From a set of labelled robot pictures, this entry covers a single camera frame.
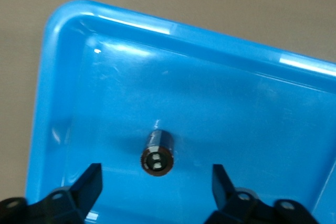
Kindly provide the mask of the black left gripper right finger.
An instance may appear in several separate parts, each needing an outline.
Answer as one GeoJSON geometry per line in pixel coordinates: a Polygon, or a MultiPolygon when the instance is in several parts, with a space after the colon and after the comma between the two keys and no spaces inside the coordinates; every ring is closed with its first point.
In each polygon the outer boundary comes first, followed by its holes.
{"type": "Polygon", "coordinates": [[[212,168],[212,193],[217,210],[205,223],[317,223],[297,201],[278,199],[270,206],[252,192],[236,189],[221,164],[212,168]]]}

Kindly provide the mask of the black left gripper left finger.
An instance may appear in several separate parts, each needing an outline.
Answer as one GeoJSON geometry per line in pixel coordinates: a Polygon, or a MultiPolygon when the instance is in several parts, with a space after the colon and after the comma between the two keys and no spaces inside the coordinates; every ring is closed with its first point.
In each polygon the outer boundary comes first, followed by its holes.
{"type": "Polygon", "coordinates": [[[28,204],[24,197],[1,201],[1,223],[84,223],[102,192],[102,166],[92,163],[71,186],[28,204]]]}

